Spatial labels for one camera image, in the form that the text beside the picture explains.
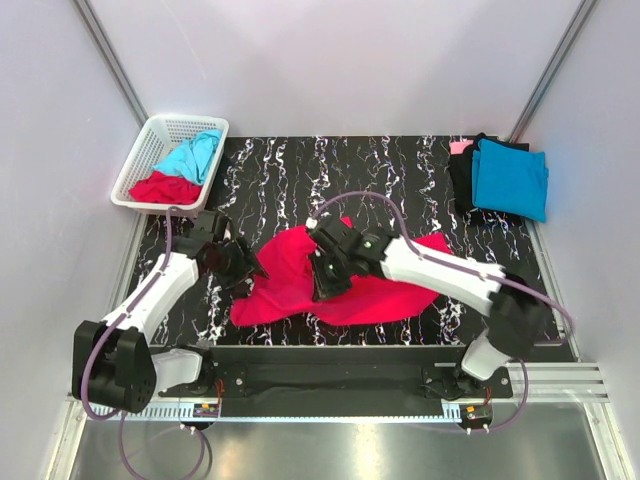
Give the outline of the red t-shirt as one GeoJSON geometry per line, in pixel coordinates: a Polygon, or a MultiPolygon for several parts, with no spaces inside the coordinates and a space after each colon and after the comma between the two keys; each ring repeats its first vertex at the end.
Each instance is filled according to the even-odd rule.
{"type": "Polygon", "coordinates": [[[250,295],[233,302],[233,325],[270,324],[304,313],[331,326],[389,323],[421,314],[439,297],[435,291],[407,283],[354,276],[347,293],[314,302],[309,259],[314,248],[303,226],[287,229],[270,240],[258,253],[268,276],[257,277],[250,295]]]}

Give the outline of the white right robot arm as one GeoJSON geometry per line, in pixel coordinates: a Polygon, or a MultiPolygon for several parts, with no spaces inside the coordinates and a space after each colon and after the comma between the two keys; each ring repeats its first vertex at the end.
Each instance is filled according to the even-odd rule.
{"type": "Polygon", "coordinates": [[[309,218],[305,228],[315,244],[315,301],[346,294],[354,276],[377,277],[451,297],[485,317],[453,374],[463,395],[480,394],[496,370],[525,359],[550,316],[524,279],[499,264],[455,257],[381,227],[360,231],[336,217],[309,218]]]}

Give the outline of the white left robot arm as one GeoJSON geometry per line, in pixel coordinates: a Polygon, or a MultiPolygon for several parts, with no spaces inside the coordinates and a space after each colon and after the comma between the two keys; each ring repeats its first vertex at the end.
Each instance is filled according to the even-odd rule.
{"type": "Polygon", "coordinates": [[[150,342],[176,302],[201,278],[210,277],[234,299],[249,296],[256,278],[268,275],[249,242],[219,211],[204,211],[184,235],[166,231],[165,251],[123,303],[100,321],[76,329],[72,395],[93,420],[136,414],[174,387],[196,396],[218,381],[211,354],[195,346],[159,353],[150,342]]]}

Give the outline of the red shirt in basket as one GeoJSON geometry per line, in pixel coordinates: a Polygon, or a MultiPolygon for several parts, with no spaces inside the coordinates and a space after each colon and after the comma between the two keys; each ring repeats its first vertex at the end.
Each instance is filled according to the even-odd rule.
{"type": "Polygon", "coordinates": [[[148,178],[138,181],[129,194],[137,202],[189,205],[194,203],[202,187],[180,176],[154,171],[148,178]]]}

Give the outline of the light blue shirt in basket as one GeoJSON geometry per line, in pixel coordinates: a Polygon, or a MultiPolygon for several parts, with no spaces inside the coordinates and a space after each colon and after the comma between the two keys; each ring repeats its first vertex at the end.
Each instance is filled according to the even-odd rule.
{"type": "Polygon", "coordinates": [[[183,178],[196,186],[203,186],[221,136],[220,130],[208,130],[198,133],[190,140],[185,139],[164,160],[155,165],[153,170],[167,176],[183,178]]]}

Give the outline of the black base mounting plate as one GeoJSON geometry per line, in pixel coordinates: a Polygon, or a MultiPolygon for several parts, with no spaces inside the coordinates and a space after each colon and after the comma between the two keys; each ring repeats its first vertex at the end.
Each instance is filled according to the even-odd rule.
{"type": "Polygon", "coordinates": [[[510,399],[500,368],[486,380],[465,376],[465,350],[446,346],[225,346],[207,351],[205,378],[173,396],[209,397],[222,381],[231,418],[427,417],[443,401],[510,399]]]}

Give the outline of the white plastic laundry basket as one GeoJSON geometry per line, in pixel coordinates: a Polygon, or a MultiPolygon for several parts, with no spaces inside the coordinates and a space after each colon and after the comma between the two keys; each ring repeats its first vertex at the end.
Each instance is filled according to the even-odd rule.
{"type": "Polygon", "coordinates": [[[139,202],[133,199],[129,190],[138,181],[148,178],[153,172],[153,167],[181,145],[183,140],[191,140],[197,134],[207,130],[218,130],[221,133],[221,139],[212,156],[211,167],[201,193],[196,201],[188,205],[179,205],[179,211],[172,213],[173,216],[195,218],[205,208],[224,152],[230,124],[223,118],[177,113],[151,116],[142,126],[120,170],[111,191],[111,202],[141,214],[165,214],[171,204],[139,202]]]}

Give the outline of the folded black t-shirt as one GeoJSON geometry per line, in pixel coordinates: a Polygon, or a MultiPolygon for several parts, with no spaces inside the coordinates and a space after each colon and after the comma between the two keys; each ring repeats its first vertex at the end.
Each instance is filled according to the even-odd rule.
{"type": "Polygon", "coordinates": [[[488,139],[490,142],[515,150],[529,151],[528,143],[512,143],[499,140],[494,136],[487,136],[481,132],[472,139],[474,143],[468,146],[460,155],[449,155],[448,171],[453,185],[455,208],[458,214],[465,215],[474,209],[472,203],[472,155],[479,149],[479,142],[488,139]]]}

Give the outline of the folded pink t-shirt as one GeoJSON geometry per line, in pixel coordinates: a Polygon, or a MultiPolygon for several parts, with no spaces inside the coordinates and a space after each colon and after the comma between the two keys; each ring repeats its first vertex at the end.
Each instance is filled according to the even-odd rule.
{"type": "Polygon", "coordinates": [[[464,150],[474,143],[473,140],[451,141],[449,143],[449,152],[451,155],[460,155],[464,150]]]}

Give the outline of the folded blue t-shirt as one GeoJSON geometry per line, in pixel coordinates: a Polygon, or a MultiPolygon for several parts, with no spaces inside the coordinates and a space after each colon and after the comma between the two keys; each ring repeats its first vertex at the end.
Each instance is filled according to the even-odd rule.
{"type": "Polygon", "coordinates": [[[546,222],[549,170],[544,152],[483,138],[472,153],[471,175],[475,207],[546,222]]]}

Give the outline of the aluminium frame rail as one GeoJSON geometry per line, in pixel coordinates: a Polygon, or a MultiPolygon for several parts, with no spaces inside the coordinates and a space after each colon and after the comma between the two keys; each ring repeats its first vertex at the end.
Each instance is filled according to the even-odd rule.
{"type": "Polygon", "coordinates": [[[579,363],[532,363],[525,366],[511,364],[505,367],[513,388],[510,399],[485,399],[472,402],[443,401],[441,415],[427,417],[332,417],[293,419],[231,418],[222,415],[224,385],[217,380],[215,393],[209,397],[173,396],[171,389],[156,394],[144,410],[136,414],[125,414],[125,419],[134,422],[162,421],[182,422],[203,427],[213,422],[255,423],[332,423],[332,424],[435,424],[454,425],[470,429],[494,429],[498,424],[511,419],[510,414],[501,414],[501,406],[514,407],[517,414],[533,404],[546,403],[604,403],[608,399],[599,369],[592,364],[579,363]]]}

